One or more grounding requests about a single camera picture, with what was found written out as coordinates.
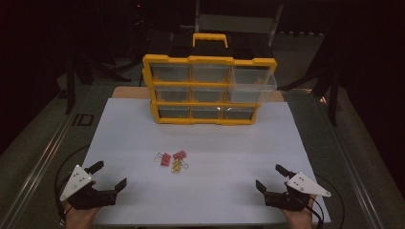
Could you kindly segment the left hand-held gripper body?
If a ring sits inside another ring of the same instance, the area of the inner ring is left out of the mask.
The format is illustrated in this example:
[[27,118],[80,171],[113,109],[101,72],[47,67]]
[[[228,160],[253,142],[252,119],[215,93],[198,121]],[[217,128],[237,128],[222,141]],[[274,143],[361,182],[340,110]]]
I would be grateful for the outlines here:
[[76,210],[115,205],[117,199],[115,189],[98,191],[93,187],[92,175],[87,174],[84,169],[80,165],[74,167],[59,200],[67,200]]

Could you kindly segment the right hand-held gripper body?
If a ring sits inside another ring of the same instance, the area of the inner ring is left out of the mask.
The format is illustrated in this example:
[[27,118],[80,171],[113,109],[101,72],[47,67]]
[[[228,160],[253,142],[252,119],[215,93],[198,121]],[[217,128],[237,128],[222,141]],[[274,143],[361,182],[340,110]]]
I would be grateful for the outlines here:
[[292,212],[300,212],[309,205],[312,196],[331,197],[331,192],[303,173],[289,176],[284,193],[269,192],[264,188],[265,205]]

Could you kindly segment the yellow binder clip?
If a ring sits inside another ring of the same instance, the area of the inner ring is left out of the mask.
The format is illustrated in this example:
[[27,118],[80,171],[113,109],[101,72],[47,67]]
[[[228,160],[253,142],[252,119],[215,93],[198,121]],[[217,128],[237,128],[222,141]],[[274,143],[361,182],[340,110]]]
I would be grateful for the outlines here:
[[189,165],[182,159],[175,159],[171,166],[172,173],[179,173],[182,169],[188,169]]

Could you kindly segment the wide clear plastic drawer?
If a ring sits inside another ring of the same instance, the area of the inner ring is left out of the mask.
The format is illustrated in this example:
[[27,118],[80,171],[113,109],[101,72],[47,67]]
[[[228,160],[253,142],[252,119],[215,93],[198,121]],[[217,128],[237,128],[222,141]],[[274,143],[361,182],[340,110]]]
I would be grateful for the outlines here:
[[270,67],[233,67],[228,100],[232,103],[268,102],[277,90],[273,70]]

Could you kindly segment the yellow black drawer organizer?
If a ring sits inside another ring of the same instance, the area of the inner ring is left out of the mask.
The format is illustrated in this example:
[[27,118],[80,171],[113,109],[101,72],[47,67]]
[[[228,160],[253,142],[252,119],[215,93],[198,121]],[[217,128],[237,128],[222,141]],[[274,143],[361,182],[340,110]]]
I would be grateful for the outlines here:
[[[270,67],[273,73],[277,62],[262,34],[194,33],[177,35],[169,32],[156,33],[147,54],[142,59],[142,75],[146,86],[153,91],[151,66],[153,64],[220,64],[233,67]],[[255,104],[257,113],[264,103]]]

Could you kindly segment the person's left hand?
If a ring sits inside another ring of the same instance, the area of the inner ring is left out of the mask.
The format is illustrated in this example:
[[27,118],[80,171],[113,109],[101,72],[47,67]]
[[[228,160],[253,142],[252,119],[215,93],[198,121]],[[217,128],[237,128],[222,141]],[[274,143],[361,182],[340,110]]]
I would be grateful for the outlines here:
[[73,206],[69,206],[65,215],[65,228],[90,229],[98,211],[98,208],[76,210]]

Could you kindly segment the person's right hand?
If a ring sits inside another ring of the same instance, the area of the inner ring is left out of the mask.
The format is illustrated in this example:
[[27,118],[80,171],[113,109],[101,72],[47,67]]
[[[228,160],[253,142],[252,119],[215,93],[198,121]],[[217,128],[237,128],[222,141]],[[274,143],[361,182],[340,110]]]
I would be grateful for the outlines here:
[[289,229],[313,229],[312,212],[309,210],[314,203],[315,196],[311,196],[309,204],[300,212],[281,209]]

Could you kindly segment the white table mat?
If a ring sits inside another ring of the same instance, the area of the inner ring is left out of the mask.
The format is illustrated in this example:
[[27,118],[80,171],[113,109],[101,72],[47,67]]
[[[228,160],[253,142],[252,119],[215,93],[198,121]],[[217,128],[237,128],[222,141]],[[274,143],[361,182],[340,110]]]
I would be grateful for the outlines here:
[[[189,165],[172,173],[173,154],[186,152]],[[171,156],[169,166],[154,158]],[[282,213],[267,207],[255,183],[272,192],[286,189],[280,164],[311,177],[307,152],[286,102],[267,103],[253,125],[171,125],[156,123],[146,99],[107,101],[83,162],[104,161],[96,188],[126,188],[114,206],[95,222],[111,226],[203,226],[282,223]]]

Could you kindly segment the black stand legs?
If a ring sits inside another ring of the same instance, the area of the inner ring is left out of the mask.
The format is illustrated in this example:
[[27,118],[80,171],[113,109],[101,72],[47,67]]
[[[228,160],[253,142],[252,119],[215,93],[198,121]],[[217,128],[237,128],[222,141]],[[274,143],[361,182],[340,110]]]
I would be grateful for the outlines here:
[[336,69],[334,61],[336,55],[335,39],[331,34],[327,34],[323,39],[318,51],[311,60],[309,68],[305,75],[285,86],[279,88],[280,91],[290,91],[298,86],[316,78],[315,86],[311,89],[311,93],[315,97],[323,97],[326,92],[330,92],[328,118],[333,126],[336,126],[336,110],[339,73]]
[[69,41],[66,45],[67,87],[63,91],[67,99],[66,115],[73,110],[75,105],[75,78],[78,77],[84,84],[91,85],[94,81],[91,74],[91,69],[96,69],[115,81],[130,82],[130,79],[119,75],[116,70],[108,69],[101,63],[95,61],[88,54],[82,51],[76,43]]

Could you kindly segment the set of clear organizer drawers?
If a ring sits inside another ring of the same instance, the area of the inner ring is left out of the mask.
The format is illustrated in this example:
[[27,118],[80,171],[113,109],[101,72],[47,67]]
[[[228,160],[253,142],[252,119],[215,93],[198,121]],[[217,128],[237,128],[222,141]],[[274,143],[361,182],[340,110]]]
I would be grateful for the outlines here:
[[250,124],[255,104],[231,101],[231,68],[220,64],[153,64],[151,110],[160,123]]

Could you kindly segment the grey metal stand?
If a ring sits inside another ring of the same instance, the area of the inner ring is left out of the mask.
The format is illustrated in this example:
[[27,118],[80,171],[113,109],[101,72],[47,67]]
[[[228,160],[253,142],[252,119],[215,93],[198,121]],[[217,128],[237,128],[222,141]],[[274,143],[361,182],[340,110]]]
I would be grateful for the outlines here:
[[282,0],[186,0],[194,8],[195,32],[264,34],[271,47],[285,3]]

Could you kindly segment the metal floor rail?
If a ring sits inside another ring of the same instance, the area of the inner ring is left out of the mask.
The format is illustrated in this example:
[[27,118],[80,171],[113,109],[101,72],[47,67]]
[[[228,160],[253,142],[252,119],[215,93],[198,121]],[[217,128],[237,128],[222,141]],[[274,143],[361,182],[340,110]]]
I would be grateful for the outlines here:
[[54,173],[63,159],[62,141],[79,98],[69,114],[66,101],[55,98],[0,156],[0,229],[58,229]]
[[324,108],[343,167],[368,227],[384,229],[377,182],[384,179],[386,168],[371,137],[344,94],[336,99],[322,96],[318,101]]

